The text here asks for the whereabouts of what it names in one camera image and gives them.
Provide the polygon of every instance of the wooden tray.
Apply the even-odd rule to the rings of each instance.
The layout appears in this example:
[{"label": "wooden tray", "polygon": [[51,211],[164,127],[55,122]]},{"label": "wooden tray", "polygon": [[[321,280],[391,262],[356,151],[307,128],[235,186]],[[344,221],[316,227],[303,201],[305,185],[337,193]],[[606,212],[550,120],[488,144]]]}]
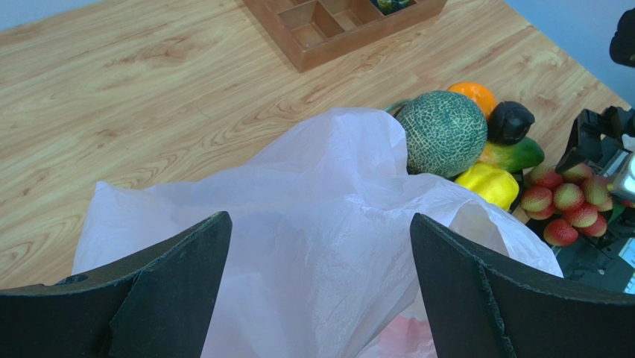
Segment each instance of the wooden tray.
[{"label": "wooden tray", "polygon": [[438,15],[447,0],[411,0],[384,15],[370,0],[244,0],[299,72]]}]

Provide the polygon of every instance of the plastic bag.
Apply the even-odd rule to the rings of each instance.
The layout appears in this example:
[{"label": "plastic bag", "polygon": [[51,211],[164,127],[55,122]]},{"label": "plastic bag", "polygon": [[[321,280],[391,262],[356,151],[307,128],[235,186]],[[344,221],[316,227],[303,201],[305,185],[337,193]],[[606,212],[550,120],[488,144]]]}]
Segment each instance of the plastic bag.
[{"label": "plastic bag", "polygon": [[340,108],[198,182],[144,190],[99,182],[73,274],[227,211],[232,242],[202,357],[241,358],[434,355],[421,296],[415,301],[415,213],[562,277],[525,225],[448,180],[408,175],[406,158],[391,115]]}]

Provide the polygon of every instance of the cantaloupe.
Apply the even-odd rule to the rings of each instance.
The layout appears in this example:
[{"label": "cantaloupe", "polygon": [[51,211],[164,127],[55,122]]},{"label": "cantaloupe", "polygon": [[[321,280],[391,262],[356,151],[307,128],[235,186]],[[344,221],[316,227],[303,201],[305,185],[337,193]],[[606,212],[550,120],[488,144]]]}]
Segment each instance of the cantaloupe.
[{"label": "cantaloupe", "polygon": [[399,101],[395,119],[403,126],[408,147],[408,173],[453,178],[481,156],[487,141],[487,121],[469,97],[451,91],[423,93]]}]

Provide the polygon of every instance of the wooden table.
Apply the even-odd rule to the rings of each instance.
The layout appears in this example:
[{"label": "wooden table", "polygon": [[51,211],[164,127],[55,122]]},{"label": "wooden table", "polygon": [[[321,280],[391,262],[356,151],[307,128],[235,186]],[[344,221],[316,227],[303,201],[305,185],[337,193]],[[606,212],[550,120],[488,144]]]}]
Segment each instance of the wooden table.
[{"label": "wooden table", "polygon": [[449,0],[303,75],[241,0],[106,0],[0,32],[0,288],[70,273],[98,180],[200,180],[331,107],[465,80],[527,106],[550,163],[582,109],[626,105],[502,0]]}]

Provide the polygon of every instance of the tray compartment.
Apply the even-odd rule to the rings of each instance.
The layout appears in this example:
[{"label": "tray compartment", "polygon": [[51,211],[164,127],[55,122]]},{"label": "tray compartment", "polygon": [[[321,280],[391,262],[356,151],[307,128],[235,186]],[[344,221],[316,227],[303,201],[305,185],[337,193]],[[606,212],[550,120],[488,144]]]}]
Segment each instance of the tray compartment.
[{"label": "tray compartment", "polygon": [[280,13],[285,27],[304,47],[311,47],[344,33],[335,18],[319,1],[309,1]]},{"label": "tray compartment", "polygon": [[267,0],[269,6],[274,9],[276,13],[287,11],[293,7],[298,6],[311,0]]},{"label": "tray compartment", "polygon": [[320,0],[345,31],[350,31],[384,15],[369,0]]}]

